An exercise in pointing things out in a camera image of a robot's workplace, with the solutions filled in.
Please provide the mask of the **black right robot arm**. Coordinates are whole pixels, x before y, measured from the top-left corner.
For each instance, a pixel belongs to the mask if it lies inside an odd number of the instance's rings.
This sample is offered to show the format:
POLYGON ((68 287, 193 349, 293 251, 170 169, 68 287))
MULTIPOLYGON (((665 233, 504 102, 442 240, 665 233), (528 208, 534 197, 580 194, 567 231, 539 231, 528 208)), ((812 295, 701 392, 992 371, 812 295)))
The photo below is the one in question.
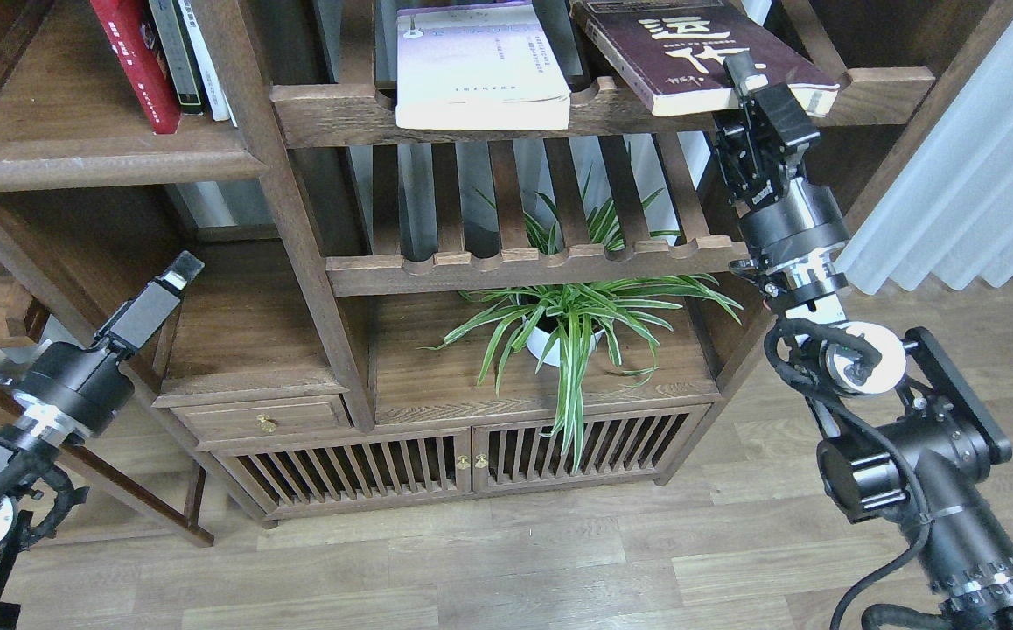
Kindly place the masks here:
POLYGON ((827 495, 850 522, 897 523, 909 543, 842 595, 830 626, 862 590, 918 559, 940 612, 870 605, 865 629, 1013 629, 1013 542, 977 490, 991 466, 1010 461, 1010 440, 926 328, 897 336, 846 318, 837 297, 846 280, 831 255, 848 231, 803 163, 819 130, 748 52, 723 67, 738 108, 716 113, 714 154, 743 208, 748 250, 731 271, 774 312, 764 355, 814 415, 827 495))

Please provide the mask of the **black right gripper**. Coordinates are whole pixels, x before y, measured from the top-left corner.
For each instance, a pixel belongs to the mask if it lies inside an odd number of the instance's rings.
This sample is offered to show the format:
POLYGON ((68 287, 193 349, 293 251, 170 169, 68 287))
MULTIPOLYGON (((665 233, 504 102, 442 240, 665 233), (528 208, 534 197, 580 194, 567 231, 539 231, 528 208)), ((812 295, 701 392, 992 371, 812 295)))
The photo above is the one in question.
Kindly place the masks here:
POLYGON ((755 266, 782 270, 841 248, 848 231, 837 200, 810 182, 804 164, 819 128, 789 87, 769 85, 750 52, 731 53, 723 67, 739 108, 713 113, 714 155, 730 202, 748 207, 739 227, 755 266))

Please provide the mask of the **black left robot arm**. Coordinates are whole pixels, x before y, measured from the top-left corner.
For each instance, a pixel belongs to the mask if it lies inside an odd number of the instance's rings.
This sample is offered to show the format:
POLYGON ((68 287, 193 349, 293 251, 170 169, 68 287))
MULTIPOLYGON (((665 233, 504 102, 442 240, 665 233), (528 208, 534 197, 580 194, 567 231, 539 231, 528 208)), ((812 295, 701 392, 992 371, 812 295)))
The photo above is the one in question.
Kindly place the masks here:
POLYGON ((53 537, 89 494, 58 466, 59 452, 110 426, 134 391, 120 364, 146 346, 203 268, 191 252, 182 252, 120 306, 90 346, 53 342, 13 387, 23 409, 0 428, 0 629, 14 629, 20 614, 20 605, 2 599, 18 555, 53 537))

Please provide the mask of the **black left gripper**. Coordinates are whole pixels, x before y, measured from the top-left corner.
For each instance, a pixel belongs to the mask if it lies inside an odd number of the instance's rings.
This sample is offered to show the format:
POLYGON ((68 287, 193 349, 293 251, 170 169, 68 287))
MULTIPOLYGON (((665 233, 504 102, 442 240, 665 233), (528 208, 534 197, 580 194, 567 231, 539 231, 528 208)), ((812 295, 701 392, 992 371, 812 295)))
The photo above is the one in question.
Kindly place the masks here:
POLYGON ((181 303, 204 263, 182 251, 160 275, 128 300, 94 336, 91 347, 54 342, 38 356, 13 397, 27 417, 55 420, 63 434, 95 438, 132 395, 119 363, 138 355, 181 303))

